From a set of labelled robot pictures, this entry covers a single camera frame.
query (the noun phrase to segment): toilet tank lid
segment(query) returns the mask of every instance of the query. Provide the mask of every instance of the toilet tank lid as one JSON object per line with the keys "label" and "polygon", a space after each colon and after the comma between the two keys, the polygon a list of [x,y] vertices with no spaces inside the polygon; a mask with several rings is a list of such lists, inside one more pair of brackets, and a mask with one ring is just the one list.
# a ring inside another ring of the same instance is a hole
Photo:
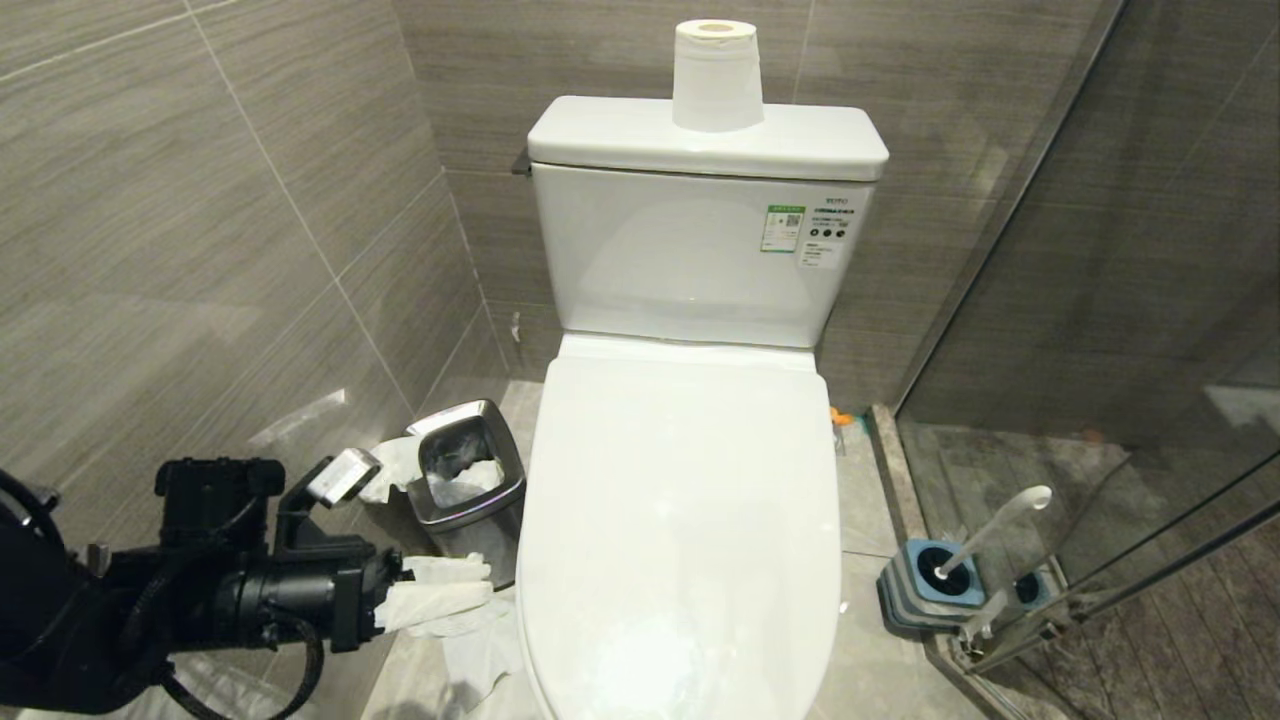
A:
{"label": "toilet tank lid", "polygon": [[888,150],[858,108],[765,105],[763,123],[698,132],[672,122],[671,100],[566,95],[529,131],[529,156],[585,168],[874,182]]}

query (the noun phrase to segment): orange object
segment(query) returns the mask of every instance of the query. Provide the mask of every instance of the orange object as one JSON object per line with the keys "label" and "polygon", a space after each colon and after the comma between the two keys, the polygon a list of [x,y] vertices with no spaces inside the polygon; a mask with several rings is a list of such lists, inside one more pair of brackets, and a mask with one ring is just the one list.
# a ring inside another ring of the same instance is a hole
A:
{"label": "orange object", "polygon": [[845,415],[840,410],[837,410],[836,407],[832,407],[831,409],[831,424],[833,424],[833,425],[841,425],[841,427],[844,427],[844,425],[851,425],[851,424],[854,424],[854,416],[852,415]]}

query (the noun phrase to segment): toilet tank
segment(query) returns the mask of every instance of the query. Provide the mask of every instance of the toilet tank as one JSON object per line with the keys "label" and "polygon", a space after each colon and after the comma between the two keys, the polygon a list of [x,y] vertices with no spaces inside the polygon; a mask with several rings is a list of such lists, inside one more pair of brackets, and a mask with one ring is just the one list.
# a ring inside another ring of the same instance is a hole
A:
{"label": "toilet tank", "polygon": [[703,133],[669,100],[558,97],[529,133],[567,331],[813,347],[888,151],[854,108]]}

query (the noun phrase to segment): gray wall tile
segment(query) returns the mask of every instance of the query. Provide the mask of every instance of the gray wall tile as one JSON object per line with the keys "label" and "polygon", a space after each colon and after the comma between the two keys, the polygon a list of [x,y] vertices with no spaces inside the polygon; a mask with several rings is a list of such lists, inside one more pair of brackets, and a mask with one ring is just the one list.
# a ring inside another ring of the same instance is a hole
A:
{"label": "gray wall tile", "polygon": [[818,0],[797,102],[865,109],[883,190],[991,200],[1087,42],[1098,0]]}
{"label": "gray wall tile", "polygon": [[765,100],[790,102],[808,0],[588,3],[397,0],[451,170],[506,172],[559,95],[669,97],[675,27],[732,17],[760,28]]}
{"label": "gray wall tile", "polygon": [[15,0],[0,6],[0,77],[187,12],[182,0]]}
{"label": "gray wall tile", "polygon": [[1148,206],[1275,24],[1274,0],[1129,4],[1030,197]]}
{"label": "gray wall tile", "polygon": [[449,188],[485,300],[553,304],[534,183],[511,173],[449,170]]}
{"label": "gray wall tile", "polygon": [[[543,382],[547,368],[559,354],[559,316],[553,305],[521,305],[516,302],[490,302],[489,311],[498,331],[498,343],[507,359],[511,377],[517,380]],[[512,337],[513,316],[520,313],[520,342]]]}
{"label": "gray wall tile", "polygon": [[419,407],[480,306],[443,173],[338,282]]}
{"label": "gray wall tile", "polygon": [[507,363],[494,337],[489,313],[481,306],[471,318],[467,333],[458,341],[435,387],[419,407],[417,418],[470,400],[502,402],[506,392]]}
{"label": "gray wall tile", "polygon": [[385,1],[243,0],[198,17],[333,270],[440,169]]}
{"label": "gray wall tile", "polygon": [[197,457],[274,457],[296,480],[325,455],[372,447],[410,421],[351,306],[329,286],[180,445]]}
{"label": "gray wall tile", "polygon": [[[1066,140],[916,384],[913,418],[1091,428],[1134,445],[1217,437],[1215,411],[1192,420],[1207,410],[1203,387],[1275,337],[1280,306],[1271,10],[1268,29],[1252,27],[1263,20],[1252,3],[1225,14],[1142,4],[1123,17]],[[1226,42],[1234,31],[1243,42]],[[1188,55],[1189,46],[1204,51]],[[1093,137],[1116,129],[1100,119],[1108,117],[1142,126],[1114,155],[1111,140]],[[1093,165],[1085,151],[1106,156]],[[987,382],[992,372],[1000,387]]]}
{"label": "gray wall tile", "polygon": [[6,464],[96,532],[95,479],[147,483],[329,275],[189,22],[17,76],[0,114]]}

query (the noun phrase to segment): toilet brush holder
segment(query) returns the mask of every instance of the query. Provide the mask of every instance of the toilet brush holder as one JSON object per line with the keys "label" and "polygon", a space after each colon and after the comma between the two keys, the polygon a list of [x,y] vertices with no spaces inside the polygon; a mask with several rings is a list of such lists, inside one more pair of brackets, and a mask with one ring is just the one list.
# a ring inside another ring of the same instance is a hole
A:
{"label": "toilet brush holder", "polygon": [[945,578],[937,574],[937,569],[946,565],[960,548],[954,542],[906,541],[902,556],[908,575],[904,579],[910,578],[915,594],[928,602],[957,607],[982,607],[987,602],[973,557],[965,557]]}
{"label": "toilet brush holder", "polygon": [[978,568],[965,557],[946,578],[936,573],[960,546],[909,539],[876,580],[886,626],[897,630],[950,630],[987,601]]}

